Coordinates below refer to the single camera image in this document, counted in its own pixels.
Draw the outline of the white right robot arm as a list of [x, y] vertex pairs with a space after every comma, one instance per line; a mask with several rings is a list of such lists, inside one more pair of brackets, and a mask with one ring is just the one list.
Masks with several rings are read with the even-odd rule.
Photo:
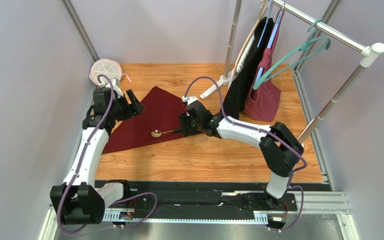
[[285, 124], [252, 124], [224, 116], [221, 112], [212, 114], [194, 96], [184, 96], [181, 100], [186, 112], [179, 115], [179, 121], [185, 137], [204, 133], [259, 148], [271, 171], [266, 192], [277, 200], [284, 196], [294, 167], [304, 153], [304, 147]]

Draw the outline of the dark red cloth napkin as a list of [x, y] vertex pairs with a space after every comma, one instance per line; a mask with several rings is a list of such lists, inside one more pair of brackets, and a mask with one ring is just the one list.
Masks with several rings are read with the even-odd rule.
[[181, 132], [163, 134], [159, 138], [151, 132], [180, 129], [179, 115], [185, 113], [182, 99], [157, 86], [140, 101], [145, 110], [140, 115], [122, 121], [111, 133], [103, 154], [120, 152], [183, 138]]

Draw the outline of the gold spoon green handle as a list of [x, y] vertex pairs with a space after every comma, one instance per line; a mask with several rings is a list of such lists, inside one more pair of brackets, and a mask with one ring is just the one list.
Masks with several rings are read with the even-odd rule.
[[164, 135], [164, 134], [169, 134], [169, 133], [179, 133], [179, 132], [181, 132], [181, 129], [180, 128], [178, 128], [178, 129], [173, 129], [173, 130], [168, 130], [168, 131], [160, 131], [160, 130], [153, 130], [152, 132], [151, 132], [151, 136], [153, 137], [153, 138], [160, 138], [162, 135]]

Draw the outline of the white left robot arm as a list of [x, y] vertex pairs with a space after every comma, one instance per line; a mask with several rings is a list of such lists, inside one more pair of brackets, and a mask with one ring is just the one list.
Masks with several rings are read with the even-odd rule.
[[96, 172], [103, 150], [115, 123], [125, 121], [145, 110], [128, 89], [125, 94], [109, 87], [93, 92], [93, 104], [82, 122], [79, 149], [68, 175], [49, 193], [60, 225], [93, 225], [104, 218], [105, 210], [124, 196], [122, 180], [111, 180], [95, 187]]

